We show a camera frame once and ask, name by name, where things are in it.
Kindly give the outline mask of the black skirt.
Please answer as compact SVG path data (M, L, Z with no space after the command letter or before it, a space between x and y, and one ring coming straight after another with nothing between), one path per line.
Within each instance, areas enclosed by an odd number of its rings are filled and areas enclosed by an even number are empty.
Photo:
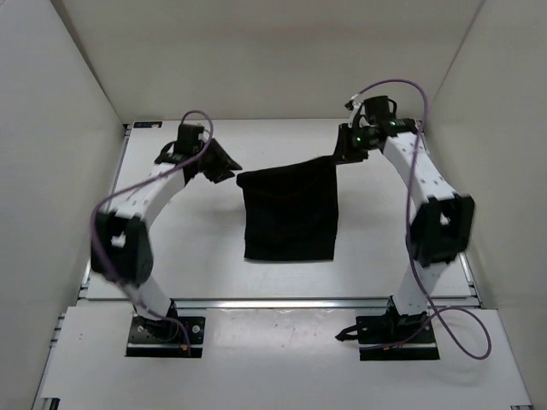
M338 180L332 156L241 173L236 183L244 198L246 260L334 259Z

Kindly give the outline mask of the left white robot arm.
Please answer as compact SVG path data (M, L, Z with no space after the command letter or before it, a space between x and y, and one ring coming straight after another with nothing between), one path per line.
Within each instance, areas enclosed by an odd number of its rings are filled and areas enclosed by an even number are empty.
M179 319L173 302L152 278L154 256L149 229L174 196L197 175L214 184L235 176L242 167L198 124L182 122L141 182L115 192L113 206L91 217L91 270L119 287L138 316L161 340L176 335Z

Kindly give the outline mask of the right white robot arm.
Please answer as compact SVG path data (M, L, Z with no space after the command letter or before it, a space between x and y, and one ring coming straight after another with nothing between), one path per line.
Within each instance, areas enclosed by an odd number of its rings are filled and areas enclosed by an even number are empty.
M457 192L434 165L419 133L420 122L397 117L387 96L350 99L350 117L338 128L334 156L339 163L364 161L378 150L407 188L409 268L391 297L383 331L402 342L426 316L427 296L469 243L475 202Z

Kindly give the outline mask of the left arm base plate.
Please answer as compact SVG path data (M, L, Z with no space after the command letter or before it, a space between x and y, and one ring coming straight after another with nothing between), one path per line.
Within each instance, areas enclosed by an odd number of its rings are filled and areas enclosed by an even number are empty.
M178 321L185 327L188 337L185 337L185 333L175 323L157 323L134 314L127 337L126 357L201 358L206 317L179 314Z

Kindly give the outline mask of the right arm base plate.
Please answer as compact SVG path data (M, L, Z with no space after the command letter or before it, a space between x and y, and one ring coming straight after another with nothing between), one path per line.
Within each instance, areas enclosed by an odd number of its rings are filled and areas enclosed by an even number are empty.
M431 319L426 311L400 314L392 300L381 315L356 316L356 322L335 336L358 341L360 361L439 360Z

